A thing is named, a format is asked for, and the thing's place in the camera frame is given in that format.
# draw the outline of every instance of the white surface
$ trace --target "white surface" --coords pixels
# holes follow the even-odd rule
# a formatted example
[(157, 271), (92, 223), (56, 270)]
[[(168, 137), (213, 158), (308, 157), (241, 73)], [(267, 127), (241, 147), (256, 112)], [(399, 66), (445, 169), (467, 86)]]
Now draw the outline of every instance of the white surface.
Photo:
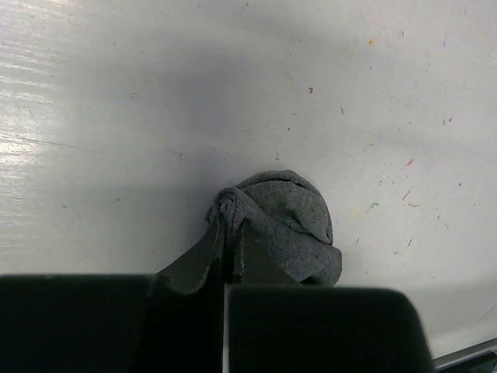
[(406, 292), (434, 357), (497, 337), (496, 15), (0, 0), (0, 272), (159, 270), (220, 188), (288, 168), (328, 201), (341, 285)]

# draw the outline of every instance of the gray cloth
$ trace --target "gray cloth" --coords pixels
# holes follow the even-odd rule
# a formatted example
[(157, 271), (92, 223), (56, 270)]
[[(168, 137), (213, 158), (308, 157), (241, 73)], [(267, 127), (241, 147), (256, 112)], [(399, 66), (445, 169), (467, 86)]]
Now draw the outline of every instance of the gray cloth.
[(334, 285), (342, 273), (342, 254), (333, 244), (332, 220), (318, 190), (295, 172), (259, 173), (222, 190), (207, 213), (222, 215), (232, 244), (249, 220), (259, 243), (297, 282)]

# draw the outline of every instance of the paint speck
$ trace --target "paint speck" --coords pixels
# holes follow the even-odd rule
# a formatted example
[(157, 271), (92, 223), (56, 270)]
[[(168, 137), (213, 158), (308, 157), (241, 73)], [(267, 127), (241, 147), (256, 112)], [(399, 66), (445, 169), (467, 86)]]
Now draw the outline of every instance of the paint speck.
[(406, 194), (404, 194), (404, 197), (402, 198), (402, 200), (404, 200), (405, 198), (407, 198), (407, 196), (408, 196), (410, 193), (411, 193), (411, 191), (410, 191), (410, 190), (408, 190), (408, 191), (407, 191), (407, 193), (406, 193)]
[(373, 202), (373, 203), (372, 203), (372, 204), (371, 204), (371, 205), (367, 208), (366, 212), (370, 212), (370, 210), (371, 210), (372, 208), (375, 208), (376, 206), (380, 206), (380, 204), (379, 204), (379, 203), (377, 203), (377, 202)]

